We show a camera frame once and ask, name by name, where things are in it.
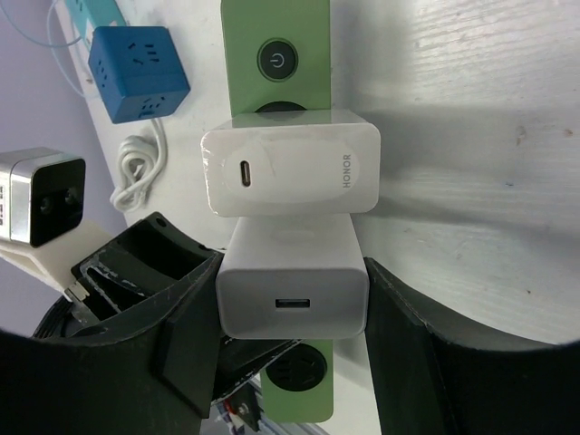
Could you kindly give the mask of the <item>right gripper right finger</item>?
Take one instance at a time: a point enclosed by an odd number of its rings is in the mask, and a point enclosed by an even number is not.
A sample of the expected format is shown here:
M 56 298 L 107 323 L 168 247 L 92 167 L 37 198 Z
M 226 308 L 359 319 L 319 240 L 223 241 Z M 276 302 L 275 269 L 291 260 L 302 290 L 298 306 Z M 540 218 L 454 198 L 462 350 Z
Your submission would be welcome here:
M 383 434 L 576 434 L 579 344 L 499 331 L 376 260 L 365 338 Z

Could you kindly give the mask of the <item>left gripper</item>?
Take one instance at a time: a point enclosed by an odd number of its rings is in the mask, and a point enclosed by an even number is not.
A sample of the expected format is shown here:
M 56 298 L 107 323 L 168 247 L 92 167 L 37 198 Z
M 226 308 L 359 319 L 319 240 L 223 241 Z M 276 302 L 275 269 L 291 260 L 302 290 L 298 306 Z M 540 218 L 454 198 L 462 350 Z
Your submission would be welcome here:
M 165 291 L 180 280 L 188 290 L 195 280 L 189 274 L 216 253 L 154 212 L 72 267 L 88 295 L 77 302 L 59 297 L 32 337 L 103 334 L 101 323 L 110 319 L 134 326 L 155 324 L 183 302 L 180 295 Z

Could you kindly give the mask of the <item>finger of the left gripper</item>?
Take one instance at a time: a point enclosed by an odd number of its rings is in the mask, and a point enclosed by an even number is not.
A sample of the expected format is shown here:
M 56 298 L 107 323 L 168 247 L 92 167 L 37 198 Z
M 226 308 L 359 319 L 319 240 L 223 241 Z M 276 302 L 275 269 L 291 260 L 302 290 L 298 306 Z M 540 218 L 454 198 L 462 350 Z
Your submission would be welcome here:
M 212 401 L 223 401 L 242 388 L 300 340 L 238 340 L 223 337 L 217 358 Z

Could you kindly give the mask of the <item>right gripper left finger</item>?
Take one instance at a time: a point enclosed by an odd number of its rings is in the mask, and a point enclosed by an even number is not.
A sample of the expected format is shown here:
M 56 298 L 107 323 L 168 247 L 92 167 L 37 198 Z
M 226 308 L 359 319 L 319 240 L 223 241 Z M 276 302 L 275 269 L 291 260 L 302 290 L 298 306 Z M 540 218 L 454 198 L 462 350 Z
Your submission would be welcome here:
M 218 362 L 221 260 L 71 337 L 2 333 L 1 431 L 198 433 Z

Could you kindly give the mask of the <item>white USB charger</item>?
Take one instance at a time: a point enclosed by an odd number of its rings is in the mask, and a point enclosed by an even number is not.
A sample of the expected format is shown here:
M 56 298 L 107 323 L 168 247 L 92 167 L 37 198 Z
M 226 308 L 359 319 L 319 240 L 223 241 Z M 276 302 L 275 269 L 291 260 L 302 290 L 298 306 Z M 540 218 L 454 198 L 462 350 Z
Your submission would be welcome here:
M 237 339 L 347 339 L 366 326 L 370 280 L 348 214 L 242 217 L 216 278 Z

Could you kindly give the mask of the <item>blue cube socket adapter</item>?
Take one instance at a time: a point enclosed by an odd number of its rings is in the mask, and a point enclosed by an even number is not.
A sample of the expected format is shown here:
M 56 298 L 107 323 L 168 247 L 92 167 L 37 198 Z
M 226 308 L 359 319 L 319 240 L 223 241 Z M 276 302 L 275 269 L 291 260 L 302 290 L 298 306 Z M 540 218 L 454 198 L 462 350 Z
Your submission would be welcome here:
M 190 92 L 164 26 L 99 26 L 88 64 L 114 124 L 169 116 Z

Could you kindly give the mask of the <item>green power strip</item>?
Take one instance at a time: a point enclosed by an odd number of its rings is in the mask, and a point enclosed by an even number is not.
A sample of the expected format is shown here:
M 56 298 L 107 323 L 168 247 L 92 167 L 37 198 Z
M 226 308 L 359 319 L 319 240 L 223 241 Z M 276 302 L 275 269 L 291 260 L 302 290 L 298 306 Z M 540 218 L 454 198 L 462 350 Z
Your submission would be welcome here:
M 232 116 L 330 109 L 329 2 L 224 1 L 220 12 Z M 260 384 L 269 420 L 329 420 L 332 342 L 303 340 L 260 373 Z

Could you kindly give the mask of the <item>teal power strip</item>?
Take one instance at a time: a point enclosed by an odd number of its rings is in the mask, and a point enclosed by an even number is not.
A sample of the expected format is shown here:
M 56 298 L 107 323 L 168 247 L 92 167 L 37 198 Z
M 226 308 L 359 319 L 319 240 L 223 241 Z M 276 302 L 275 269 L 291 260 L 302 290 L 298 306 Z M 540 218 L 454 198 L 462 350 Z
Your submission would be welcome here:
M 64 4 L 87 49 L 96 27 L 127 24 L 115 0 L 65 0 Z

